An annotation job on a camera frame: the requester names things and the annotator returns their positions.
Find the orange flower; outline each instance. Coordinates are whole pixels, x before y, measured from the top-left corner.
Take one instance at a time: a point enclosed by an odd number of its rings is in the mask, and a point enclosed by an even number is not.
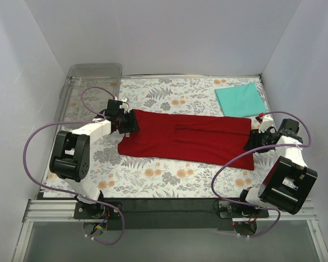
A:
[[[244,181],[240,178],[235,180],[235,184],[237,187],[243,187],[244,186]]]
[[[98,183],[98,189],[105,189],[107,187],[107,182],[106,181],[101,181]]]
[[[114,181],[109,181],[109,182],[107,183],[107,185],[108,185],[109,187],[114,187],[115,182],[114,182]]]
[[[176,175],[180,178],[186,177],[186,170],[180,169],[177,171]]]
[[[147,168],[145,171],[144,171],[144,175],[146,177],[151,177],[153,176],[153,169],[152,168]]]
[[[55,178],[57,178],[57,175],[55,173],[50,172],[48,179],[55,179]]]
[[[247,178],[246,180],[244,180],[244,182],[245,182],[246,184],[251,184],[253,181],[252,181],[250,178]]]

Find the folded cloth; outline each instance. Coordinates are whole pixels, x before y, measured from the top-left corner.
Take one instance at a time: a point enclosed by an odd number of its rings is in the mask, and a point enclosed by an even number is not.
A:
[[[224,165],[244,153],[251,119],[170,115],[135,110],[140,131],[124,136],[119,154],[160,157]],[[253,154],[232,167],[254,170]]]
[[[225,116],[247,117],[266,113],[255,83],[216,89],[215,94]]]

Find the red pants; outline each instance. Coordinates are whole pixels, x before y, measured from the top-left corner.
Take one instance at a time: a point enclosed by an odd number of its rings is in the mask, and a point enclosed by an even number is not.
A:
[[[135,110],[140,131],[118,144],[119,154],[224,165],[244,153],[251,119],[169,115]],[[231,167],[254,170],[253,154]]]

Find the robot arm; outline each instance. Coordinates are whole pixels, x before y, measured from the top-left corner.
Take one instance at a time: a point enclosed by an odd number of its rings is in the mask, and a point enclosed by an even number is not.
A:
[[[84,199],[84,197],[93,200],[103,198],[102,192],[92,183],[88,175],[90,146],[116,130],[120,134],[139,130],[134,111],[125,112],[123,101],[109,100],[107,108],[101,112],[105,114],[105,120],[96,117],[93,123],[81,128],[57,133],[49,166],[51,172],[64,179],[75,192],[80,194],[77,200],[84,203],[85,207],[90,209],[89,213],[95,216],[99,214],[102,206]]]
[[[261,122],[260,128],[251,131],[247,146],[302,144],[302,139],[297,136],[297,121],[284,119],[276,131],[270,120],[266,118],[264,123],[263,118],[257,118]],[[302,148],[276,147],[276,151],[278,159],[261,187],[243,190],[240,200],[261,207],[276,207],[294,215],[305,202],[317,179],[317,172],[304,162]]]

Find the electrical wire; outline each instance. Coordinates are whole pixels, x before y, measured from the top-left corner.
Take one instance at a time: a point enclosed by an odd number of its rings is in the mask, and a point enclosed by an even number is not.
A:
[[[84,101],[84,94],[86,91],[90,90],[90,89],[93,89],[93,88],[96,88],[96,89],[101,89],[105,92],[107,92],[108,94],[110,94],[112,96],[112,98],[114,99],[115,97],[109,92],[107,91],[106,89],[102,88],[102,87],[89,87],[87,88],[86,90],[84,90],[84,92],[81,94],[81,102],[82,104],[84,105],[84,107],[86,107],[90,112],[96,114],[96,115],[99,115],[102,117],[102,120],[101,121],[104,121],[106,119],[106,117],[98,112],[95,112],[92,108],[90,108]],[[33,139],[33,137],[38,134],[41,130],[47,128],[47,127],[52,127],[52,126],[58,126],[58,125],[63,125],[63,124],[88,124],[88,123],[94,123],[94,122],[56,122],[56,123],[50,123],[50,124],[46,124],[40,128],[38,128],[37,130],[35,130],[30,136],[29,138],[27,139],[27,142],[24,146],[24,149],[23,149],[23,167],[24,167],[24,170],[28,176],[28,178],[33,181],[35,184],[43,187],[43,188],[46,188],[46,189],[49,189],[49,190],[54,190],[54,191],[59,191],[59,192],[64,192],[64,193],[68,193],[68,194],[72,194],[72,195],[75,195],[75,196],[81,196],[82,198],[88,200],[88,201],[91,201],[93,203],[97,203],[97,204],[100,204],[100,205],[103,205],[103,206],[106,206],[106,207],[110,207],[111,209],[113,210],[116,210],[118,212],[118,214],[120,215],[120,218],[121,218],[121,224],[122,224],[122,228],[121,228],[121,233],[119,235],[119,237],[113,241],[113,242],[106,242],[106,241],[103,241],[103,240],[100,240],[100,239],[97,239],[93,236],[91,236],[90,234],[89,235],[86,235],[90,238],[92,238],[93,240],[97,241],[97,242],[100,242],[104,245],[108,245],[108,246],[111,246],[111,245],[114,245],[116,243],[119,242],[119,240],[122,238],[124,232],[125,232],[125,220],[124,220],[124,216],[123,214],[121,213],[121,211],[116,207],[116,206],[113,206],[109,203],[105,203],[105,202],[101,202],[101,201],[98,201],[98,200],[93,200],[91,198],[88,198],[86,196],[82,196],[80,195],[79,193],[77,192],[74,192],[74,191],[70,191],[70,190],[66,190],[66,189],[61,189],[61,188],[55,188],[55,187],[50,187],[50,186],[47,186],[46,184],[43,184],[39,181],[37,181],[33,176],[32,174],[30,173],[29,169],[28,169],[28,165],[27,165],[27,150],[28,150],[28,146],[29,146],[29,143],[31,142],[31,140]]]
[[[264,235],[265,233],[269,232],[276,224],[277,222],[279,221],[280,219],[280,210],[277,209],[277,208],[274,208],[274,207],[259,207],[257,205],[254,205],[254,204],[250,204],[250,203],[246,203],[246,202],[240,202],[240,201],[236,201],[236,200],[232,200],[232,199],[229,199],[229,198],[224,198],[222,195],[220,195],[218,192],[216,192],[215,188],[214,188],[214,183],[216,181],[216,179],[218,178],[218,176],[220,175],[220,173],[226,168],[228,167],[229,165],[231,165],[234,161],[242,158],[242,157],[245,157],[246,155],[248,154],[251,154],[251,153],[254,153],[256,151],[259,151],[259,150],[263,150],[263,149],[270,149],[270,148],[275,148],[275,147],[282,147],[282,146],[289,146],[289,147],[309,147],[312,143],[312,138],[311,138],[311,134],[310,134],[310,131],[308,129],[308,127],[306,126],[306,124],[300,119],[298,118],[297,116],[291,114],[291,113],[288,113],[288,112],[285,112],[285,111],[273,111],[273,112],[267,112],[267,113],[264,113],[264,115],[269,115],[269,114],[286,114],[286,115],[289,115],[295,119],[297,119],[305,128],[306,132],[307,132],[307,135],[308,135],[308,144],[307,145],[296,145],[296,144],[279,144],[279,145],[267,145],[267,146],[260,146],[260,147],[257,147],[257,148],[254,148],[252,150],[249,150],[249,151],[246,151],[245,153],[243,154],[240,154],[239,156],[235,157],[234,159],[228,161],[222,168],[220,168],[216,174],[214,175],[213,179],[212,179],[212,182],[211,182],[211,189],[213,191],[213,193],[218,197],[220,198],[221,200],[225,200],[225,201],[229,201],[231,203],[235,203],[235,204],[239,204],[239,205],[245,205],[245,206],[252,206],[252,207],[255,207],[257,209],[261,209],[261,210],[273,210],[273,211],[276,211],[278,213],[277,215],[277,218],[276,220],[272,223],[272,225],[265,229],[263,232],[260,232],[260,233],[257,233],[253,236],[245,236],[245,235],[241,235],[243,237],[258,237],[258,236],[262,236]],[[229,233],[221,233],[221,234],[225,234],[225,235],[235,235],[235,234],[229,234]]]

